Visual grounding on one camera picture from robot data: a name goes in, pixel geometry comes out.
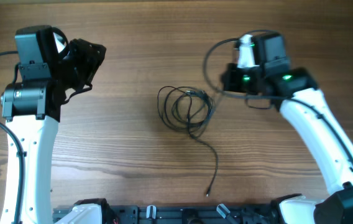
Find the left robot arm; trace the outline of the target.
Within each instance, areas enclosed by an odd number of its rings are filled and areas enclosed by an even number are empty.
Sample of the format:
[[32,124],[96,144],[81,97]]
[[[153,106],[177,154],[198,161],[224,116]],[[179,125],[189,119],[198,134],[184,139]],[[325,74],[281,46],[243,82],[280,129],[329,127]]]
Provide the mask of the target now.
[[50,25],[16,31],[21,82],[1,95],[8,131],[6,193],[1,223],[51,223],[52,152],[61,107],[70,96],[90,91],[106,48],[83,39],[68,40]]

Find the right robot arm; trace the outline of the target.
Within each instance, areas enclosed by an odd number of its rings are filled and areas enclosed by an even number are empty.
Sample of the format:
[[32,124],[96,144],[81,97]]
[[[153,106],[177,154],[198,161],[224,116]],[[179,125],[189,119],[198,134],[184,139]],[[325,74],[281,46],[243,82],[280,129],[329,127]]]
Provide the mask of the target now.
[[302,138],[328,191],[325,199],[295,194],[277,200],[282,223],[353,223],[353,143],[316,80],[307,69],[291,67],[278,32],[253,30],[234,42],[238,56],[222,76],[224,93],[267,99]]

